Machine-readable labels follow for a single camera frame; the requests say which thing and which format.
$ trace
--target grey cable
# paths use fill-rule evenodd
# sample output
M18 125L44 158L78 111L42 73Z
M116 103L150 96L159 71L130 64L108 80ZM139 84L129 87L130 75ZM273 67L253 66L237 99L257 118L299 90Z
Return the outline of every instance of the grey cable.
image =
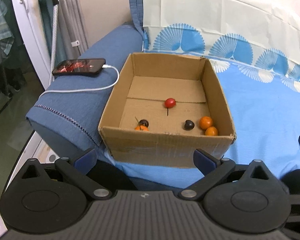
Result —
M52 71L56 60L56 45L57 45L57 29L58 29L58 5L53 6L53 21L52 21L52 45L51 45L51 61L50 61L50 79L49 85L53 81Z

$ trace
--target pillow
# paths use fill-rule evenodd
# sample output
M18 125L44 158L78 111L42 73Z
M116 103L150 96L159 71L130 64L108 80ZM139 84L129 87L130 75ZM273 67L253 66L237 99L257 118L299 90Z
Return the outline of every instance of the pillow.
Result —
M143 0L129 0L129 3L133 24L143 36Z

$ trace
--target cherry tomato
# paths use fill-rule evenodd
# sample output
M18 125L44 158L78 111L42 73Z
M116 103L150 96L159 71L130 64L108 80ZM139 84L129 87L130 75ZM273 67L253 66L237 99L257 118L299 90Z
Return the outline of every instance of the cherry tomato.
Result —
M176 105L176 101L173 98L168 98L165 102L164 102L164 106L166 108L173 108Z
M204 116L199 120L199 125L201 129L207 130L209 127L213 125L213 120L209 116Z
M144 125L138 125L136 128L135 128L136 131L149 131L148 127L144 126Z
M215 128L214 126L210 126L209 128L207 128L204 134L208 136L218 136L219 133L217 128Z

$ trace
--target white plastic clip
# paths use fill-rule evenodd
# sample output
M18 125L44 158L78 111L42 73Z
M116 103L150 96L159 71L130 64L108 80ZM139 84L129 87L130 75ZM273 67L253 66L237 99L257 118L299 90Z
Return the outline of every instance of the white plastic clip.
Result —
M80 42L79 41L74 41L74 42L71 42L71 46L72 47L77 47L80 45Z

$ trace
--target phone screen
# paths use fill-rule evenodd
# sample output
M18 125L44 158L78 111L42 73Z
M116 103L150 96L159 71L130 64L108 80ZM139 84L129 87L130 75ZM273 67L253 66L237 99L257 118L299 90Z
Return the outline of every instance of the phone screen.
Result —
M105 60L98 59L73 59L61 62L54 73L94 73L100 70L105 64Z

